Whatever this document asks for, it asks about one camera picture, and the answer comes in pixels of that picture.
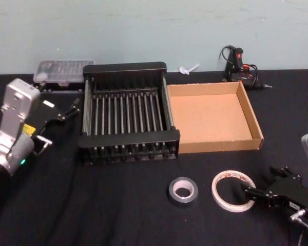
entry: yellow label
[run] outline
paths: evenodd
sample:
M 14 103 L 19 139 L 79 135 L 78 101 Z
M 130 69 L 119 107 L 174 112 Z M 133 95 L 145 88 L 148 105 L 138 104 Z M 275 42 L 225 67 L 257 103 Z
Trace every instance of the yellow label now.
M 30 125 L 24 124 L 23 132 L 30 137 L 35 132 L 35 128 Z

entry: table surface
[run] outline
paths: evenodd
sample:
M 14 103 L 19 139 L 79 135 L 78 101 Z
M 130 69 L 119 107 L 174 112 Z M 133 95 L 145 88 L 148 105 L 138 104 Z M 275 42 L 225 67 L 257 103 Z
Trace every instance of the table surface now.
M 248 92 L 264 135 L 260 150 L 182 154 L 176 160 L 83 167 L 76 158 L 81 118 L 47 133 L 54 145 L 18 170 L 0 212 L 0 245 L 297 245 L 302 228 L 284 209 L 255 205 L 244 213 L 220 208 L 211 195 L 216 174 L 237 170 L 259 189 L 270 185 L 269 166 L 289 166 L 308 187 L 308 161 L 301 136 L 308 133 L 308 70 L 267 70 L 260 79 L 272 89 Z M 0 106 L 5 85 L 0 75 Z M 169 84 L 218 82 L 220 72 L 169 73 Z M 60 108 L 77 94 L 45 94 Z M 173 206 L 167 187 L 176 177 L 193 179 L 197 202 Z M 238 180 L 222 180 L 221 196 L 240 204 Z M 308 243 L 305 232 L 303 245 Z

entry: cardboard tray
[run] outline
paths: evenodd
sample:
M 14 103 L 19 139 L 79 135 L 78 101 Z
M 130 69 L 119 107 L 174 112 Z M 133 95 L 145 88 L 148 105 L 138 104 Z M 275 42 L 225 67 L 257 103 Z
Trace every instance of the cardboard tray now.
M 179 153 L 257 150 L 263 142 L 242 83 L 169 85 Z

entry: masking tape roll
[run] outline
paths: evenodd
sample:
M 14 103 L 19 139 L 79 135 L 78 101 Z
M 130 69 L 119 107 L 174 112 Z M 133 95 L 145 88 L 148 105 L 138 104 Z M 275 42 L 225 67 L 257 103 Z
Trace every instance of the masking tape roll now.
M 221 172 L 221 173 L 219 173 L 215 176 L 215 178 L 212 181 L 212 186 L 211 186 L 212 196 L 214 197 L 216 203 L 220 207 L 222 207 L 223 209 L 228 210 L 230 212 L 234 212 L 234 213 L 240 213 L 240 212 L 244 212 L 244 211 L 250 209 L 253 206 L 253 204 L 255 203 L 252 200 L 248 201 L 247 203 L 245 203 L 243 205 L 233 205 L 233 204 L 230 204 L 230 203 L 224 201 L 219 196 L 219 194 L 217 192 L 217 183 L 224 178 L 238 178 L 242 181 L 248 182 L 253 188 L 256 187 L 256 185 L 252 181 L 252 179 L 250 179 L 244 173 L 234 171 L 234 170 L 227 170 L 227 171 Z

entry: roll of tape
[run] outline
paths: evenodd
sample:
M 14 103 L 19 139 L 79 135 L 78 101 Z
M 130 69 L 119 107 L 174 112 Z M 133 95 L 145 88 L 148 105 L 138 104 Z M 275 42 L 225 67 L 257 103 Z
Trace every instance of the roll of tape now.
M 242 181 L 248 182 L 253 188 L 256 187 L 256 185 L 252 181 L 252 179 L 250 179 L 244 173 L 234 171 L 234 170 L 227 170 L 227 171 L 221 172 L 221 173 L 219 173 L 215 176 L 215 178 L 212 181 L 212 186 L 211 186 L 212 196 L 214 197 L 216 203 L 220 207 L 222 207 L 223 209 L 228 210 L 230 212 L 234 212 L 234 213 L 240 213 L 240 212 L 244 212 L 244 211 L 250 209 L 253 206 L 253 204 L 255 203 L 252 200 L 248 201 L 246 204 L 243 204 L 243 205 L 233 205 L 233 204 L 230 204 L 230 203 L 224 201 L 219 196 L 219 194 L 217 192 L 217 183 L 224 178 L 238 178 Z
M 180 188 L 187 189 L 189 195 L 185 197 L 178 195 L 177 190 Z M 176 178 L 169 185 L 169 197 L 171 201 L 179 207 L 186 207 L 193 204 L 198 194 L 199 189 L 196 183 L 187 177 Z

